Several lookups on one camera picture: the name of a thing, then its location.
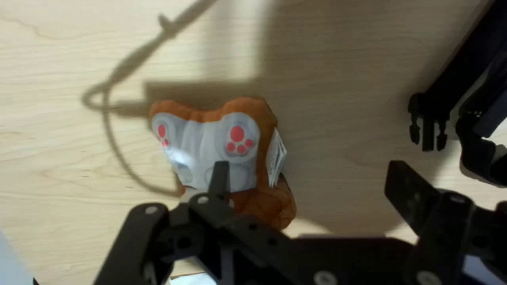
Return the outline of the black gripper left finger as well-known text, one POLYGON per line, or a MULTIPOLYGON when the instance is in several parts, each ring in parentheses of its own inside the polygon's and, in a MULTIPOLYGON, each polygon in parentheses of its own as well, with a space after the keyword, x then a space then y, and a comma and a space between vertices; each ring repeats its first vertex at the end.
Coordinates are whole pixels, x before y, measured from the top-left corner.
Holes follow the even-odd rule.
POLYGON ((165 285, 185 258, 195 258, 215 285, 296 285, 279 252, 283 236, 236 216, 228 190, 230 165, 218 162, 209 190, 176 209, 131 208, 93 285, 165 285))

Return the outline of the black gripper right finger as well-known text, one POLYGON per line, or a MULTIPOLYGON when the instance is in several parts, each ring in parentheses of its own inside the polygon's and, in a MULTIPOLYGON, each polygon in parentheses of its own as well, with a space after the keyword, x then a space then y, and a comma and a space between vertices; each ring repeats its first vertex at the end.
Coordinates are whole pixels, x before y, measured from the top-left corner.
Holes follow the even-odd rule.
POLYGON ((418 236, 409 285, 507 285, 507 203, 494 209, 431 185, 405 162, 388 163, 385 197, 418 236))

